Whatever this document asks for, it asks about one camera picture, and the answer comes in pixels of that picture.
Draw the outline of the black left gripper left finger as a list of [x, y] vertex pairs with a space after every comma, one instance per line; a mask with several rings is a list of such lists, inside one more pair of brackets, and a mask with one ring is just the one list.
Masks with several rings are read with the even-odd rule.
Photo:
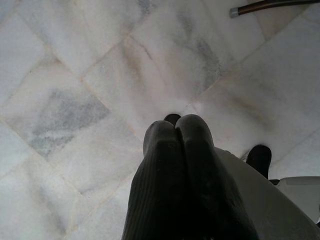
[[121, 240], [187, 240], [186, 175], [174, 125], [152, 123], [131, 183]]

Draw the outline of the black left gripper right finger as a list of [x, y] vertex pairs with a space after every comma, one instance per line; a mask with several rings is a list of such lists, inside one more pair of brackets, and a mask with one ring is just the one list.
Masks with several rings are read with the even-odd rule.
[[189, 221], [194, 240], [256, 240], [234, 178], [218, 156], [208, 125], [198, 115], [181, 117], [176, 125], [191, 193]]

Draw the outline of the black robot foot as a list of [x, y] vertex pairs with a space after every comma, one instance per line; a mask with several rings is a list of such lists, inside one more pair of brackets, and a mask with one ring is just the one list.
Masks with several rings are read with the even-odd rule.
[[268, 146], [258, 144], [249, 151], [246, 163], [268, 179], [271, 160], [271, 149]]
[[170, 113], [165, 118], [164, 121], [171, 123], [172, 125], [176, 125], [177, 121], [181, 118], [181, 116], [177, 113]]

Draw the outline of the dark chair leg, grey cap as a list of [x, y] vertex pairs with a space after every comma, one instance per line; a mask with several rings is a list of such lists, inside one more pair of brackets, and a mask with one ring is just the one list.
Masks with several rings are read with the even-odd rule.
[[262, 0], [244, 6], [231, 8], [229, 10], [229, 16], [231, 18], [236, 18], [241, 15], [271, 8], [311, 5], [317, 3], [320, 3], [320, 0]]

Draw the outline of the white plate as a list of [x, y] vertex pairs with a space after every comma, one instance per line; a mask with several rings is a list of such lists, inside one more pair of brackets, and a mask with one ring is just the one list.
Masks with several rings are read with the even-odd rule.
[[260, 240], [320, 240], [320, 228], [269, 180], [230, 152], [214, 150], [234, 178]]

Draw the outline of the black robot left foot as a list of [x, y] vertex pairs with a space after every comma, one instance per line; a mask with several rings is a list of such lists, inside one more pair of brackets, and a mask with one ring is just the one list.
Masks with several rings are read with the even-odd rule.
[[165, 118], [164, 121], [171, 123], [172, 125], [176, 125], [177, 121], [181, 118], [181, 116], [177, 113], [170, 113]]

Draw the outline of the black robot right foot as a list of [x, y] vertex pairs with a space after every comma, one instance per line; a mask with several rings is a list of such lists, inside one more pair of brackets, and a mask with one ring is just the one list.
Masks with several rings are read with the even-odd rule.
[[246, 163], [268, 179], [271, 160], [271, 149], [268, 146], [258, 144], [249, 151]]

